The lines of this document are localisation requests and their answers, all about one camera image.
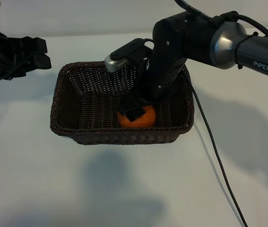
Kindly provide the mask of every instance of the wicker basket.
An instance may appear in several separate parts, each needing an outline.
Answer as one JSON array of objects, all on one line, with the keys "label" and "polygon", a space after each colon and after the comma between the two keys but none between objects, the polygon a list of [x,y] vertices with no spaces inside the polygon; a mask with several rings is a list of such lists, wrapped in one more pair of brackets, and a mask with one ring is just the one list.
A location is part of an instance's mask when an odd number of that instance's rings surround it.
[{"label": "wicker basket", "polygon": [[104,62],[78,62],[64,66],[57,79],[51,111],[51,130],[79,144],[170,143],[193,125],[194,106],[185,78],[177,91],[155,105],[151,128],[121,128],[117,106],[134,85],[135,66],[107,72]]}]

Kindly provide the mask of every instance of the white wall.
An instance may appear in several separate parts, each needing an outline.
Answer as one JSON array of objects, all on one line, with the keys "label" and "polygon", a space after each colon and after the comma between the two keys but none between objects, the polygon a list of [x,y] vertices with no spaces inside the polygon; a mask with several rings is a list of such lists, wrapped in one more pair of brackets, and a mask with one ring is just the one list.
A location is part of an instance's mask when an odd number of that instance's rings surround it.
[{"label": "white wall", "polygon": [[[210,16],[231,10],[268,26],[268,0],[188,0]],[[182,12],[173,0],[2,0],[0,31],[10,36],[151,31]]]}]

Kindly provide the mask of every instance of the basket rim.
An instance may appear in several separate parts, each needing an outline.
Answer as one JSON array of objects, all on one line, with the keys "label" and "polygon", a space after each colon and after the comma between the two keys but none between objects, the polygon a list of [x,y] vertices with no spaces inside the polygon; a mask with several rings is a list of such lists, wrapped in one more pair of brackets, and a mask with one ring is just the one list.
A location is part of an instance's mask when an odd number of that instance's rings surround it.
[{"label": "basket rim", "polygon": [[72,133],[75,134],[76,136],[81,136],[81,135],[101,135],[101,134],[183,134],[188,132],[194,123],[194,113],[189,113],[189,117],[187,118],[187,121],[185,124],[181,126],[173,126],[173,127],[149,127],[149,128],[91,128],[91,129],[69,129],[69,128],[63,128],[59,125],[57,117],[55,116],[55,111],[57,110],[57,107],[59,106],[60,103],[60,96],[62,95],[62,92],[57,92],[61,90],[62,83],[61,81],[64,79],[65,74],[62,73],[65,70],[68,70],[72,68],[74,65],[77,67],[80,66],[88,66],[88,65],[95,65],[98,64],[99,66],[104,64],[104,61],[88,61],[88,62],[75,62],[75,63],[70,63],[62,67],[58,74],[56,86],[55,86],[55,91],[54,91],[54,96],[53,96],[53,103],[52,103],[52,108],[51,108],[51,125],[50,128],[53,132],[56,134],[63,134],[63,133]]}]

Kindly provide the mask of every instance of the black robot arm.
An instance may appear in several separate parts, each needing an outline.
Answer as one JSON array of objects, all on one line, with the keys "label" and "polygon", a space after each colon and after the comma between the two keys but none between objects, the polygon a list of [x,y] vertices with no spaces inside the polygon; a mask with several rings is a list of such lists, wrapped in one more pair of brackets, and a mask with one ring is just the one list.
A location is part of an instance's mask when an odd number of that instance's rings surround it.
[{"label": "black robot arm", "polygon": [[187,59],[221,69],[237,64],[239,69],[246,66],[268,75],[268,30],[249,19],[247,21],[266,36],[247,35],[243,26],[236,22],[238,19],[246,17],[230,12],[205,20],[183,12],[156,23],[153,30],[155,46],[147,59],[131,58],[133,54],[139,56],[141,44],[136,45],[138,39],[113,52],[105,59],[110,72],[129,62],[139,68],[139,78],[118,111],[133,121],[144,114],[143,106],[167,98],[182,76],[180,71]]},{"label": "black robot arm", "polygon": [[35,69],[50,69],[47,46],[40,38],[8,38],[0,32],[0,80],[23,77]]}]

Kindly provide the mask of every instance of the orange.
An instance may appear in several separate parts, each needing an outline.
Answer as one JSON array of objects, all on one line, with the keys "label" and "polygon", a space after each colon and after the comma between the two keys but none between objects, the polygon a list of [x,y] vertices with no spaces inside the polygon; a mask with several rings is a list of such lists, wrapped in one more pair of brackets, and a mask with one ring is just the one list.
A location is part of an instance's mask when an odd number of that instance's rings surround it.
[{"label": "orange", "polygon": [[117,111],[117,118],[119,124],[123,128],[148,128],[152,127],[156,121],[156,113],[152,105],[143,107],[144,111],[146,112],[141,117],[137,118],[133,122],[131,122],[126,115],[122,116]]}]

